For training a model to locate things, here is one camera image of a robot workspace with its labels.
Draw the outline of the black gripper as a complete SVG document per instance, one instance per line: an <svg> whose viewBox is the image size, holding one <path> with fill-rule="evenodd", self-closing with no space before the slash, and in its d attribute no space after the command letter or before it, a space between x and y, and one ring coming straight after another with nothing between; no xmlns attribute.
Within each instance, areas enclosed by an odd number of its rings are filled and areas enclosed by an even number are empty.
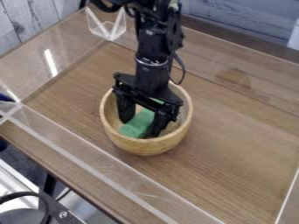
<svg viewBox="0 0 299 224"><path fill-rule="evenodd" d="M178 120L184 100L170 88L173 60L163 62L135 58L135 75L115 73L114 93L119 119L127 123L137 114L137 105L154 111L149 137L159 137L169 122Z"/></svg>

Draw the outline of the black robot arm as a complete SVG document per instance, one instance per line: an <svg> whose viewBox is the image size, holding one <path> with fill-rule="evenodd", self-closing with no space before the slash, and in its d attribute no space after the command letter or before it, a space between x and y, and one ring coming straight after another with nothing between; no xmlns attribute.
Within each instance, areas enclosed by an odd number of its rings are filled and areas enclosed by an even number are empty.
<svg viewBox="0 0 299 224"><path fill-rule="evenodd" d="M117 109L119 119L129 123L141 105L154 112L146 130L149 137L158 137L169 124L178 120L184 100L170 84L177 54L184 47L181 0L90 0L106 13L125 10L135 19L138 49L135 74L115 73Z"/></svg>

